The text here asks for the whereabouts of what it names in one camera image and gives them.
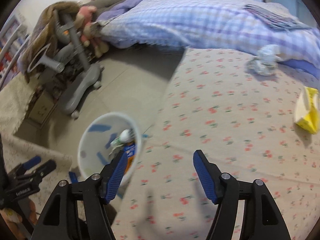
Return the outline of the person's left hand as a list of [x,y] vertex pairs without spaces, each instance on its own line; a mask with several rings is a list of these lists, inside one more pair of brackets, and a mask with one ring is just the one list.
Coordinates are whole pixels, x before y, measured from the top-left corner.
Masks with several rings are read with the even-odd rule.
[[[30,199],[28,199],[28,201],[29,201],[28,205],[29,205],[29,209],[30,209],[28,220],[33,225],[36,225],[37,214],[36,214],[35,203]],[[4,208],[3,210],[1,210],[1,216],[4,219],[8,228],[11,230],[11,232],[13,233],[13,235],[17,239],[20,239],[20,240],[25,239],[25,235],[18,227],[18,225],[21,224],[21,222],[22,222],[22,217],[17,212],[15,212],[12,209]]]

